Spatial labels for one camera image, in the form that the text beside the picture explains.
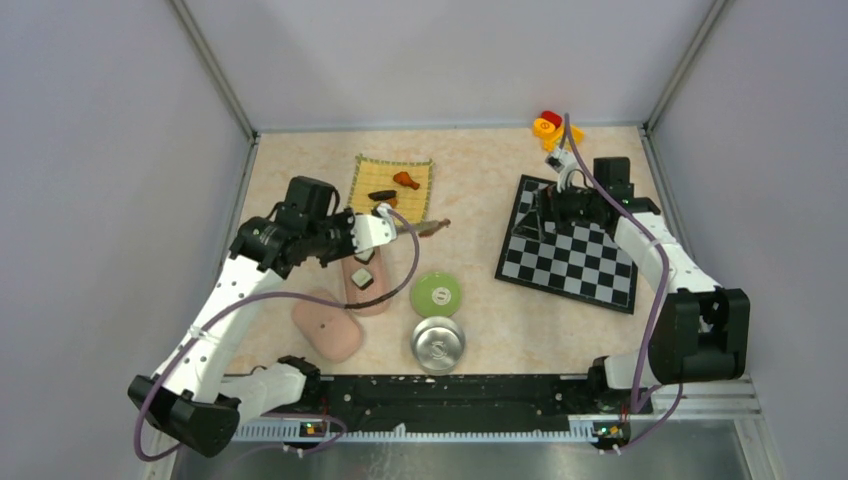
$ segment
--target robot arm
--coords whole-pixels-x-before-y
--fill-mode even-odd
[[[154,394],[147,415],[154,427],[214,456],[239,425],[301,398],[307,377],[317,375],[317,369],[297,359],[281,359],[267,370],[235,380],[224,378],[258,303],[235,309],[206,331],[203,326],[229,305],[276,289],[308,257],[326,266],[397,238],[388,205],[379,206],[376,215],[350,209],[327,215],[330,199],[337,195],[332,185],[295,177],[285,201],[268,217],[251,218],[239,228],[212,293],[177,348],[152,377],[136,376],[130,385],[129,396],[140,407],[174,357],[197,339]]]
[[[567,184],[570,172],[579,168],[569,152],[556,151],[546,163],[557,170],[560,181],[536,194],[540,225],[553,222],[558,232],[568,232],[574,225],[600,225],[631,257],[654,291],[663,273],[656,244],[661,244],[668,256],[667,295],[650,337],[642,386],[742,375],[748,341],[748,297],[740,289],[724,289],[704,273],[668,231],[653,201],[634,198],[630,160],[597,158],[594,176],[656,241],[650,241],[595,189]],[[633,352],[603,359],[602,376],[608,388],[631,388],[638,356],[639,352]]]

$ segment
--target gray wall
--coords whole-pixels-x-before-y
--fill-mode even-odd
[[[138,478],[126,397],[211,287],[247,146],[166,2],[0,7],[0,477]]]
[[[189,0],[260,130],[641,122],[711,0]]]
[[[705,269],[751,297],[749,371],[791,478],[842,478],[848,3],[739,1],[660,126]]]

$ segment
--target green lid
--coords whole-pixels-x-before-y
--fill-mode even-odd
[[[428,273],[412,287],[412,308],[424,318],[450,317],[462,302],[456,277],[444,272]]]

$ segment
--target chessboard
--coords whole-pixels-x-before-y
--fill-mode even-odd
[[[575,226],[570,235],[557,233],[552,222],[538,225],[543,231],[521,225],[516,231],[519,222],[533,224],[522,221],[535,215],[533,196],[553,183],[521,176],[495,278],[632,314],[636,265],[599,226]]]

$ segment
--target metal lid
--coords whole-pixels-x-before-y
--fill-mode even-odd
[[[447,317],[426,318],[412,333],[412,353],[430,374],[450,373],[465,350],[465,334]]]

